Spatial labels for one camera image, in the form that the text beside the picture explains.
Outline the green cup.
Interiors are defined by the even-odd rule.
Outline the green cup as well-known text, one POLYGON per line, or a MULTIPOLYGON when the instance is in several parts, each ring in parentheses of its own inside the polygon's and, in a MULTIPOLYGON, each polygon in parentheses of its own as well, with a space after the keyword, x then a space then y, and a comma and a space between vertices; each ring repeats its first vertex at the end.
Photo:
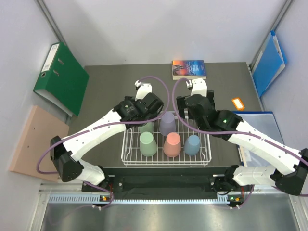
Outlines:
POLYGON ((138 127, 138 129, 139 129, 139 133, 149 132, 153 134, 154 123, 153 122, 146 123, 145 125, 138 127))
POLYGON ((143 132, 139 138, 140 152, 144 156, 153 156, 157 152, 157 144, 150 132, 143 132))

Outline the purple cup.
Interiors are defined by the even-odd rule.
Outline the purple cup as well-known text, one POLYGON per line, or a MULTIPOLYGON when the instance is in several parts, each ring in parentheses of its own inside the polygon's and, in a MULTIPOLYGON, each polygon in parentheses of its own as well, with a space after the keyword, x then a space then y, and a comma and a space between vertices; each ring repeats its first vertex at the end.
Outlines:
POLYGON ((159 132, 163 136, 176 132, 175 116, 172 112, 166 112, 160 119, 159 132))

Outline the blue cup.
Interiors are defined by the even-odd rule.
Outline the blue cup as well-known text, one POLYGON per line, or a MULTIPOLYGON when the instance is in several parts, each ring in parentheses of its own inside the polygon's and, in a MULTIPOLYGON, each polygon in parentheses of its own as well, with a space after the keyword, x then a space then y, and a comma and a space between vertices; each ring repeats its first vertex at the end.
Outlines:
POLYGON ((189 156, 198 154, 200 143, 200 138, 197 135, 189 136, 184 144, 184 152, 189 156))

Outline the green cup front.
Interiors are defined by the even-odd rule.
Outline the green cup front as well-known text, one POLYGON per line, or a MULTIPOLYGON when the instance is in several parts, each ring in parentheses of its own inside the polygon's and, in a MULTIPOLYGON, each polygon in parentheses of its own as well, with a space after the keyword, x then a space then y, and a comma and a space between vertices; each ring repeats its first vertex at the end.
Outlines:
POLYGON ((139 138, 140 152, 144 156, 153 156, 157 152, 157 144, 150 132, 143 132, 139 138))

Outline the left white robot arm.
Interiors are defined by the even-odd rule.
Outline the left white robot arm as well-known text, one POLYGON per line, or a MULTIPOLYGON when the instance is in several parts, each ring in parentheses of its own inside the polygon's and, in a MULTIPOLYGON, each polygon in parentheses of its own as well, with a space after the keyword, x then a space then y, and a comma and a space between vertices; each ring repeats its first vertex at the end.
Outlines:
POLYGON ((136 83, 135 97, 126 96, 104 117, 70 137, 54 137, 51 144, 57 144, 50 157, 63 182, 78 179, 91 183, 97 190, 104 191, 109 179, 102 166, 92 165, 82 157, 92 148, 108 138, 132 127, 143 126, 148 120, 156 118, 164 103, 152 92, 149 83, 136 83))

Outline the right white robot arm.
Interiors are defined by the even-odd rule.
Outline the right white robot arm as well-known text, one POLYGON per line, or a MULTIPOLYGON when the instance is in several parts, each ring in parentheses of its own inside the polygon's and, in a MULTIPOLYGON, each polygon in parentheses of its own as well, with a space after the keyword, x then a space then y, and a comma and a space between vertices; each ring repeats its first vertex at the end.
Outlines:
POLYGON ((268 185, 286 194, 301 195, 308 175, 307 149, 290 148, 258 131, 236 113, 215 109, 214 92, 208 90, 202 78, 181 80, 191 93, 173 96, 172 103, 183 125, 188 126, 184 121, 187 113, 197 125, 194 131, 242 146, 269 163, 265 167, 230 166, 216 180, 219 187, 234 191, 240 186, 268 185))

